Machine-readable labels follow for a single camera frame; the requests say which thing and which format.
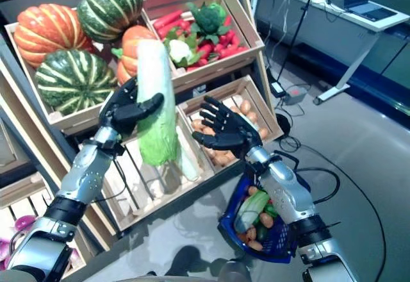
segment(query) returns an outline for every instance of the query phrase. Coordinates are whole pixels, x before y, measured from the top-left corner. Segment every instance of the desk leg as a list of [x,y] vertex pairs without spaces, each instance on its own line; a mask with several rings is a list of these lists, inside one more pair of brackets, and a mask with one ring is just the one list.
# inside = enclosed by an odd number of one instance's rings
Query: desk leg
[[339,80],[338,84],[335,87],[328,89],[326,92],[322,93],[321,95],[317,96],[313,103],[318,105],[322,102],[328,100],[329,98],[339,94],[340,92],[346,90],[350,85],[347,84],[347,81],[352,77],[353,73],[359,67],[361,62],[366,58],[369,51],[373,48],[374,44],[376,44],[377,40],[380,37],[380,33],[374,33],[373,36],[370,37],[368,42],[363,46],[362,50],[360,50],[359,55],[357,56],[356,60],[348,67],[344,75]]

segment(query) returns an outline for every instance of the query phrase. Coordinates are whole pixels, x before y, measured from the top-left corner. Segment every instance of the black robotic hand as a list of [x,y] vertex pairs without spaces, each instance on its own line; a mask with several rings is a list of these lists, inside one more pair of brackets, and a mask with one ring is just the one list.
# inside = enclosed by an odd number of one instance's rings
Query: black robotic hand
[[133,78],[107,98],[100,111],[100,126],[110,126],[122,137],[129,136],[139,120],[153,114],[162,105],[164,96],[161,93],[142,103],[135,103],[137,90],[136,78]]
[[231,150],[235,157],[244,159],[254,146],[261,146],[259,133],[239,114],[231,111],[216,99],[205,96],[206,103],[201,104],[205,111],[199,112],[204,117],[202,123],[213,129],[215,136],[194,131],[192,137],[210,149]]

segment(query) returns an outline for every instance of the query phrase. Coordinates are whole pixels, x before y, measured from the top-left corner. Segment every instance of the pumpkin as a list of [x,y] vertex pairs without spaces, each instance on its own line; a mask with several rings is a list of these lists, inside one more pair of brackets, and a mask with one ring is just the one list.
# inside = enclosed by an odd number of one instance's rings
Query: pumpkin
[[93,40],[112,42],[140,16],[142,3],[143,0],[82,0],[78,17]]
[[31,6],[17,17],[14,41],[21,56],[38,67],[47,54],[59,49],[92,50],[91,41],[79,25],[76,11],[58,4]]
[[122,36],[122,49],[111,49],[112,53],[120,58],[117,79],[120,85],[136,76],[137,59],[136,53],[138,43],[141,39],[156,39],[153,32],[143,26],[133,26]]
[[47,55],[35,80],[44,101],[63,115],[104,102],[117,85],[103,59],[79,50]]

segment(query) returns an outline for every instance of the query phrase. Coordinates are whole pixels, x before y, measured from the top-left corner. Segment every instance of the green striped squash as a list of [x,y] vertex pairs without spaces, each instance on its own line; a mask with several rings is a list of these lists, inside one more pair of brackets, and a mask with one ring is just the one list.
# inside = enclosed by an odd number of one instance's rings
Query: green striped squash
[[63,115],[104,102],[117,85],[103,59],[75,49],[48,54],[35,80],[44,101]]
[[100,43],[118,39],[141,14],[143,0],[82,0],[78,17],[84,32]]

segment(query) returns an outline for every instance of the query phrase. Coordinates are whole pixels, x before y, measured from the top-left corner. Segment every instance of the robotic arm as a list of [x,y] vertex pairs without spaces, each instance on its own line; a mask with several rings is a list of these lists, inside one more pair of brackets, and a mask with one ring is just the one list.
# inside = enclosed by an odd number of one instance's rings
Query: robotic arm
[[270,156],[252,124],[212,97],[205,98],[200,115],[215,136],[194,132],[193,137],[206,147],[231,150],[247,161],[258,175],[261,186],[274,202],[282,220],[296,236],[298,252],[306,265],[302,275],[307,282],[356,281],[337,241],[320,218],[311,194],[278,156]]
[[135,79],[129,80],[107,98],[100,112],[100,128],[76,156],[63,178],[60,191],[43,217],[32,225],[0,274],[0,282],[59,281],[67,268],[72,249],[68,247],[87,206],[103,187],[104,174],[124,149],[120,141],[132,134],[138,120],[154,113],[162,94],[143,103],[136,101]]

